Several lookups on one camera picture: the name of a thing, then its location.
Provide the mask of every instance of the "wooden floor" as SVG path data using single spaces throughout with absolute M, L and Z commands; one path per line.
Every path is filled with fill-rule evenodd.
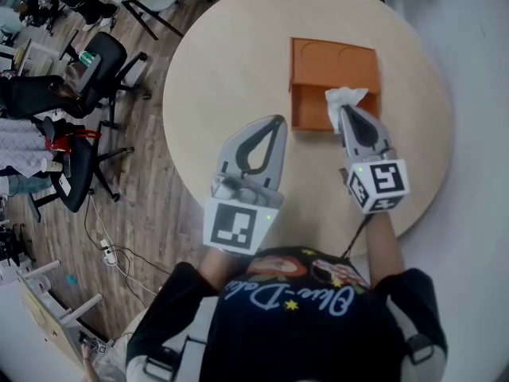
M 205 0 L 181 0 L 175 9 L 164 12 L 163 17 L 185 32 L 209 6 Z M 19 42 L 31 37 L 60 50 L 66 36 L 84 25 L 79 15 L 70 10 L 66 12 L 68 17 L 57 22 L 54 37 L 43 29 L 29 29 L 21 35 Z M 131 248 L 165 271 L 171 271 L 180 261 L 196 263 L 198 260 L 203 213 L 175 170 L 163 130 L 161 101 L 165 75 L 181 40 L 154 21 L 150 21 L 150 25 L 160 37 L 159 41 L 152 40 L 126 11 L 120 11 L 116 26 L 111 31 L 126 47 L 129 57 L 139 51 L 148 53 L 150 59 L 144 85 L 152 91 L 153 97 L 150 101 L 143 101 L 141 97 L 120 94 L 116 119 L 122 129 L 111 138 L 103 137 L 104 142 L 111 140 L 114 148 L 135 147 L 133 154 L 103 163 L 108 181 L 114 192 L 122 194 L 122 198 L 114 203 L 95 181 L 93 187 L 97 188 L 95 202 L 99 214 L 115 244 Z M 97 31 L 80 31 L 75 46 L 82 49 Z M 98 109 L 88 116 L 86 124 L 96 126 L 100 112 Z M 107 110 L 103 111 L 104 118 L 106 115 Z M 33 241 L 30 250 L 37 259 L 37 266 L 55 259 L 62 262 L 60 269 L 49 276 L 57 297 L 76 308 L 94 294 L 101 293 L 104 300 L 83 320 L 107 337 L 121 335 L 144 306 L 126 287 L 126 278 L 114 267 L 104 264 L 103 253 L 88 239 L 84 228 L 85 216 L 88 232 L 97 244 L 107 236 L 92 203 L 88 213 L 86 201 L 76 214 L 69 212 L 60 201 L 42 207 L 41 213 L 42 222 L 36 224 L 25 196 L 10 200 L 10 217 L 15 223 L 25 223 L 26 232 Z M 157 291 L 167 274 L 133 257 L 128 251 L 126 254 L 130 265 L 127 258 L 119 254 L 120 267 Z M 69 276 L 77 284 L 69 281 Z M 148 306 L 153 295 L 132 281 L 128 282 Z

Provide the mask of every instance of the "desk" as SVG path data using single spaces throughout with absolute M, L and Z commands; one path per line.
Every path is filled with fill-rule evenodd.
M 20 276 L 21 298 L 27 309 L 33 315 L 35 322 L 42 328 L 48 336 L 49 341 L 72 362 L 83 368 L 83 358 L 81 356 L 81 346 L 78 341 L 79 331 L 83 331 L 93 338 L 97 336 L 76 322 L 76 319 L 90 310 L 95 304 L 103 299 L 101 294 L 96 294 L 88 302 L 85 302 L 75 311 L 67 310 L 60 318 L 57 318 L 44 303 L 40 295 L 35 294 L 29 287 L 26 280 L 37 277 L 47 271 L 60 265 L 59 261 L 52 262 L 46 266 L 32 271 L 28 275 Z
M 191 194 L 210 195 L 221 146 L 264 116 L 290 122 L 291 37 L 376 49 L 381 120 L 406 160 L 411 194 L 391 213 L 401 235 L 427 210 L 449 167 L 453 111 L 418 35 L 379 0 L 221 0 L 186 33 L 165 82 L 166 142 Z M 269 246 L 306 245 L 340 254 L 363 217 L 338 169 L 332 134 L 289 132 L 279 190 L 285 203 Z M 352 254 L 365 252 L 361 236 Z
M 66 56 L 63 60 L 58 60 L 59 55 L 58 51 L 29 40 L 17 69 L 17 76 L 44 76 L 50 73 L 61 75 L 69 57 Z M 30 65 L 30 69 L 23 75 L 27 65 Z

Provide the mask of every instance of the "orange box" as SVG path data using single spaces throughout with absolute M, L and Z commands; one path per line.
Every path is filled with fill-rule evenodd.
M 333 131 L 325 91 L 367 88 L 359 107 L 379 117 L 379 67 L 374 49 L 340 42 L 291 38 L 289 89 L 292 130 Z

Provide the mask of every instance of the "white shoe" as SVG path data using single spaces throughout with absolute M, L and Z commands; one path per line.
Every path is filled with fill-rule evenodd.
M 103 18 L 103 20 L 101 20 L 101 24 L 99 24 L 99 27 L 103 28 L 109 26 L 111 24 L 112 19 L 113 16 L 111 16 L 110 18 Z
M 94 24 L 85 24 L 85 26 L 82 28 L 82 30 L 86 33 L 87 31 L 90 31 L 94 28 L 94 25 L 96 25 L 98 22 L 102 23 L 103 18 L 99 17 L 99 20 L 97 20 Z

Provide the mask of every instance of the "green bottle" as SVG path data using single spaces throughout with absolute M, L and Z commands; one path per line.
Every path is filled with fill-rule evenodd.
M 93 54 L 90 54 L 89 52 L 87 51 L 82 51 L 79 55 L 78 55 L 81 63 L 83 65 L 85 65 L 87 68 L 90 66 L 90 64 L 92 63 L 92 61 L 94 60 L 95 58 L 95 55 Z

